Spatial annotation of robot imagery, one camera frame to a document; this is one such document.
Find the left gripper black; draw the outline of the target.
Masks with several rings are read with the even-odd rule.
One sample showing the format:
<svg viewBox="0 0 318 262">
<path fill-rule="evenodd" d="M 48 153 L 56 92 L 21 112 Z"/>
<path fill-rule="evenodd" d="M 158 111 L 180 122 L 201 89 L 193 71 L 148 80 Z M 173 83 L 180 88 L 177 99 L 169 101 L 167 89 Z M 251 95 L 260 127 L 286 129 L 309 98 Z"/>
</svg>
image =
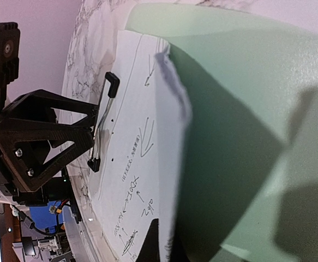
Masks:
<svg viewBox="0 0 318 262">
<path fill-rule="evenodd" d="M 73 125 L 57 124 L 55 109 L 85 117 Z M 23 94 L 6 106 L 0 121 L 12 117 L 43 122 L 0 123 L 0 191 L 25 206 L 68 199 L 65 166 L 94 145 L 90 127 L 98 110 L 99 105 L 46 90 Z M 54 177 L 59 171 L 62 176 Z"/>
</svg>

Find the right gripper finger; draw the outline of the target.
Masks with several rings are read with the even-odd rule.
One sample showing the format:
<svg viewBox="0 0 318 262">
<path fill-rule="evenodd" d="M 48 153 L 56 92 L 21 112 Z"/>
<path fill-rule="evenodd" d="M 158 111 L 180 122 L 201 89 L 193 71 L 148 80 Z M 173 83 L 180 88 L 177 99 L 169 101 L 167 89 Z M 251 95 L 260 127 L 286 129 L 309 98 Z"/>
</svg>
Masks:
<svg viewBox="0 0 318 262">
<path fill-rule="evenodd" d="M 153 219 L 142 248 L 140 250 L 140 262 L 159 261 L 159 219 Z"/>
</svg>

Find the green translucent clipboard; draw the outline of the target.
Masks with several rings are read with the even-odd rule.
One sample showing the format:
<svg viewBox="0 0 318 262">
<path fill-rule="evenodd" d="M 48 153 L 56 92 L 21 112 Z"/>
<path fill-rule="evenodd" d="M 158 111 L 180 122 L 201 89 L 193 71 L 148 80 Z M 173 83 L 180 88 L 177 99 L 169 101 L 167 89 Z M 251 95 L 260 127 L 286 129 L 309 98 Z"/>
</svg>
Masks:
<svg viewBox="0 0 318 262">
<path fill-rule="evenodd" d="M 232 10 L 147 3 L 193 109 L 177 233 L 190 261 L 318 261 L 318 35 Z"/>
</svg>

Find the printed white paper sheet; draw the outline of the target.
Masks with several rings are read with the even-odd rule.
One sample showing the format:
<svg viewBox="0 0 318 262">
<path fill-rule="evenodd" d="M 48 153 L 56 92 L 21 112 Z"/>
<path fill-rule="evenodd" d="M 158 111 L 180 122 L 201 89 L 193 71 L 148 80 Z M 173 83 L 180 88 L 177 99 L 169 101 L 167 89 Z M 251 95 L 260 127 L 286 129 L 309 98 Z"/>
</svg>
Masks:
<svg viewBox="0 0 318 262">
<path fill-rule="evenodd" d="M 119 261 L 140 261 L 156 218 L 159 261 L 169 261 L 191 121 L 187 90 L 170 44 L 151 35 L 120 31 L 112 72 L 120 84 L 101 131 L 100 170 L 89 183 L 92 206 Z"/>
</svg>

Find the metal clipboard clip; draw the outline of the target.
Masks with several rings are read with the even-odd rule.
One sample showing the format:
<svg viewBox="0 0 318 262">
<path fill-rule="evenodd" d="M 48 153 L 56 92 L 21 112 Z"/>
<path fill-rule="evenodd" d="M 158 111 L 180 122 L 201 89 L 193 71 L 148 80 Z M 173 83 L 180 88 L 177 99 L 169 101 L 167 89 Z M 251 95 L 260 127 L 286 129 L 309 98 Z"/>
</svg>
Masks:
<svg viewBox="0 0 318 262">
<path fill-rule="evenodd" d="M 119 88 L 120 84 L 120 79 L 112 72 L 106 72 L 105 73 L 105 78 L 103 82 L 103 89 L 101 91 L 101 95 L 99 97 L 99 103 L 98 103 L 98 108 L 100 109 L 101 106 L 101 101 L 105 89 L 105 83 L 106 82 L 110 83 L 109 91 L 107 93 L 108 96 L 108 101 L 107 105 L 105 108 L 104 113 L 102 114 L 101 119 L 98 119 L 99 112 L 97 113 L 97 119 L 94 124 L 93 128 L 93 141 L 94 141 L 94 146 L 90 149 L 89 153 L 89 160 L 87 161 L 88 166 L 93 172 L 98 172 L 100 168 L 100 163 L 101 163 L 101 131 L 103 130 L 105 120 L 109 114 L 111 105 L 113 103 L 113 100 L 115 99 L 117 95 L 117 91 Z"/>
</svg>

